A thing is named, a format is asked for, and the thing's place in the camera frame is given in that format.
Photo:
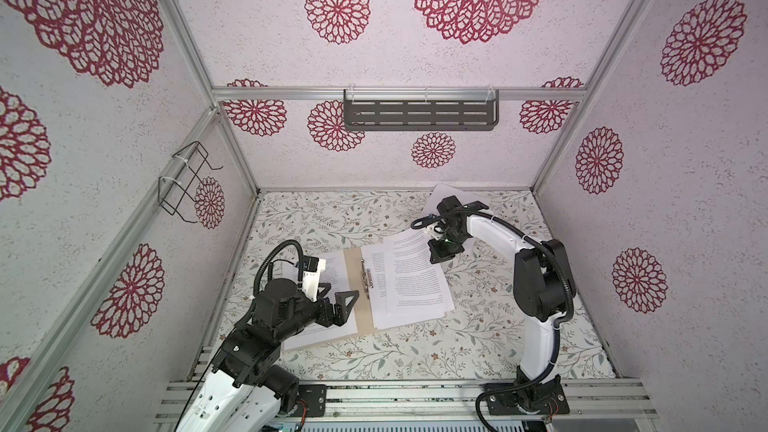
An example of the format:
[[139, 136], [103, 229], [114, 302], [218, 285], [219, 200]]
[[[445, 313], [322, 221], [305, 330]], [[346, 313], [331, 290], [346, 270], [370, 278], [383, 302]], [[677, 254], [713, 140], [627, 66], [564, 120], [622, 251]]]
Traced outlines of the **beige file folder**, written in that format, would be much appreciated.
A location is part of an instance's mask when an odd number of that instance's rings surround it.
[[348, 322], [343, 326], [323, 327], [311, 324], [297, 336], [287, 339], [283, 345], [284, 352], [318, 346], [341, 339], [370, 335], [374, 332], [390, 328], [411, 325], [419, 321], [410, 320], [408, 317], [395, 317], [387, 313], [387, 300], [381, 297], [383, 282], [374, 286], [367, 299], [361, 279], [360, 260], [364, 259], [371, 270], [374, 281], [377, 280], [374, 272], [373, 259], [365, 258], [359, 248], [321, 254], [319, 258], [326, 260], [326, 269], [320, 276], [320, 282], [330, 283], [331, 290], [327, 298], [335, 303], [335, 294], [342, 291], [357, 290], [360, 297], [357, 300]]

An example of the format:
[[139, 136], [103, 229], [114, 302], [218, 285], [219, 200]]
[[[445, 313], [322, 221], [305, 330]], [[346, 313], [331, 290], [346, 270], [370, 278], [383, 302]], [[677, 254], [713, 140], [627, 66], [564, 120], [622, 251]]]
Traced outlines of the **printed paper sheet back wall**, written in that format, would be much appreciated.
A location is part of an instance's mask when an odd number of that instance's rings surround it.
[[451, 196], [455, 196], [461, 205], [466, 205], [473, 202], [481, 202], [486, 206], [486, 209], [489, 209], [491, 205], [490, 199], [484, 195], [478, 195], [474, 192], [464, 191], [446, 184], [438, 184], [427, 198], [426, 204], [422, 208], [418, 217], [423, 218], [430, 216], [440, 216], [441, 212], [438, 211], [438, 205], [445, 198]]

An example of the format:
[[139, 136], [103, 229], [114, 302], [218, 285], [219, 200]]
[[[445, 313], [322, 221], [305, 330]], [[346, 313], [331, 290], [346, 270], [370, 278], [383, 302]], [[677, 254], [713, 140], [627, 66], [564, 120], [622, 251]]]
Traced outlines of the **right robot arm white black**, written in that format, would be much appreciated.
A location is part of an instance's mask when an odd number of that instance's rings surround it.
[[562, 325], [575, 315], [577, 289], [565, 245], [557, 239], [539, 241], [500, 217], [467, 206], [416, 219], [410, 227], [424, 229], [430, 236], [433, 264], [462, 253], [464, 242], [471, 238], [511, 262], [513, 298], [526, 316], [524, 352], [516, 373], [518, 386], [551, 380]]

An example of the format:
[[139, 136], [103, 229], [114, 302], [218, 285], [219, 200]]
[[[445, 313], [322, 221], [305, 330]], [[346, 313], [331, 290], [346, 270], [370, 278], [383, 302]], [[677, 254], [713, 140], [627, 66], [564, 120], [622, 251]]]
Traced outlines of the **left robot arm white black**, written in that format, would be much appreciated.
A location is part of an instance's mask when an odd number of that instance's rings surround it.
[[311, 324], [343, 326], [360, 297], [357, 290], [314, 301], [297, 283], [278, 278], [254, 294], [251, 306], [210, 361], [202, 385], [190, 396], [177, 431], [259, 431], [279, 416], [307, 406], [299, 379], [277, 364], [283, 343]]

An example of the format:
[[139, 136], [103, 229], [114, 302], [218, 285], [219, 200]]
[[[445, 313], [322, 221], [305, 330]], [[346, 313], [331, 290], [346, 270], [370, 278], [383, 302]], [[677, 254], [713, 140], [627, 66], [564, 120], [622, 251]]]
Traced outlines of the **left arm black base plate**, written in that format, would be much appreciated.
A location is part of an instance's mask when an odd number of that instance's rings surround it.
[[281, 414], [294, 418], [318, 418], [326, 412], [328, 386], [299, 383], [282, 398]]

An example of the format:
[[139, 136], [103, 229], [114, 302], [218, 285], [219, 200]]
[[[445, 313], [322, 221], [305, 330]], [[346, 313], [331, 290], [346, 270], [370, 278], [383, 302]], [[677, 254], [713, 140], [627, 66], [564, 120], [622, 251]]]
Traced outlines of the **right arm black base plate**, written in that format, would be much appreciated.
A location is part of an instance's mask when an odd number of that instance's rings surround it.
[[523, 382], [485, 384], [484, 401], [492, 416], [501, 415], [566, 415], [570, 406], [561, 383], [561, 376], [555, 375], [544, 382], [523, 388]]

